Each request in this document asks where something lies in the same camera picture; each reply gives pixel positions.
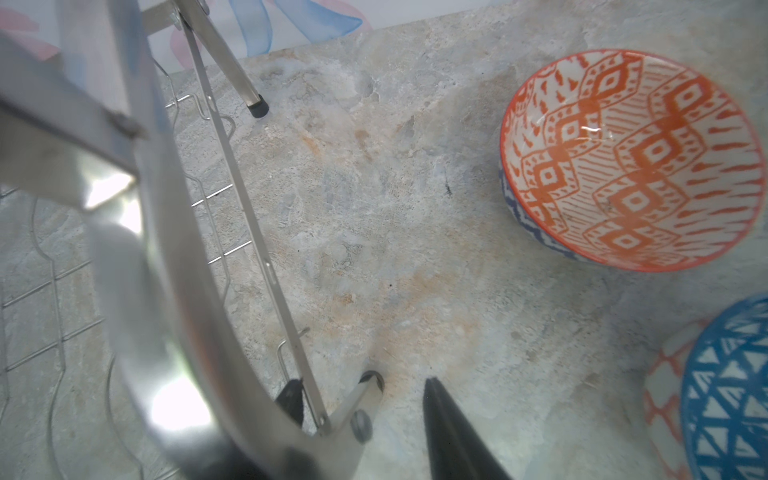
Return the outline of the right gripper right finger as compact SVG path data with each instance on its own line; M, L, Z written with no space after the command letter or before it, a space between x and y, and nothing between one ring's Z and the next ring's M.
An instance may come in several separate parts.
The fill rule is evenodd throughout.
M511 479L438 378L425 381L422 405L432 479Z

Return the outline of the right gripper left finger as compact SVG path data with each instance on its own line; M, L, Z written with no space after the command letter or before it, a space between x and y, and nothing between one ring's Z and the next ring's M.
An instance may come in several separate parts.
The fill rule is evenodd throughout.
M304 390L301 379L290 379L275 399L275 403L299 427L304 422Z

